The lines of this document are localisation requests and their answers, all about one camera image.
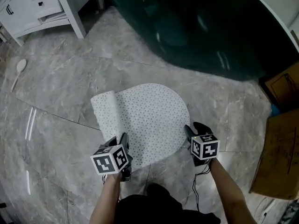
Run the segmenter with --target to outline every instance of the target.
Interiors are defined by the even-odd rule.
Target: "spoon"
[[[25,69],[26,65],[27,65],[27,61],[26,61],[26,59],[22,59],[22,60],[20,60],[19,63],[17,64],[17,72],[18,72],[18,75],[17,75],[17,77],[16,77],[15,80],[14,80],[13,86],[11,87],[11,90],[10,90],[11,92],[13,91],[14,86],[15,86],[15,84],[17,83],[17,80],[18,80],[18,78],[19,78],[20,73]]]

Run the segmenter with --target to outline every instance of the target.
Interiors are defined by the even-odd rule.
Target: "white mat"
[[[91,99],[105,141],[129,135],[132,169],[137,170],[175,153],[186,137],[188,109],[181,97],[160,84],[142,84]]]

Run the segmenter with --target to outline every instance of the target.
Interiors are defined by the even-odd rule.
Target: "person's right arm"
[[[228,223],[256,224],[247,208],[241,189],[220,162],[214,158],[211,160],[210,167]]]

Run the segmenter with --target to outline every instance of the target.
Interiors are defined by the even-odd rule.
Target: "spoon handle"
[[[17,80],[18,80],[18,78],[19,78],[19,75],[20,75],[20,72],[19,72],[19,74],[17,75],[17,77],[16,77],[15,80],[14,80],[13,86],[12,86],[11,89],[10,89],[11,92],[13,92],[14,86],[15,86],[15,84],[17,83]]]

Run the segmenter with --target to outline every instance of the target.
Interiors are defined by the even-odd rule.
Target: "gray tile floor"
[[[191,122],[211,127],[221,140],[219,160],[240,186],[258,221],[270,198],[249,194],[263,149],[270,103],[254,81],[238,82],[185,70],[153,54],[114,7],[84,20],[91,28],[77,39],[70,26],[31,34],[25,45],[0,64],[0,180],[21,223],[87,224],[102,188],[89,155],[103,141],[90,98],[143,83],[159,83],[187,104]],[[27,68],[13,92],[17,62]],[[32,140],[24,140],[31,107],[37,108]],[[121,197],[144,194],[146,186],[165,186],[185,209],[196,209],[195,168],[184,145],[174,155],[133,173]],[[26,185],[30,175],[31,195]],[[210,174],[197,178],[199,208],[225,215]],[[264,221],[276,223],[288,202],[277,200]]]

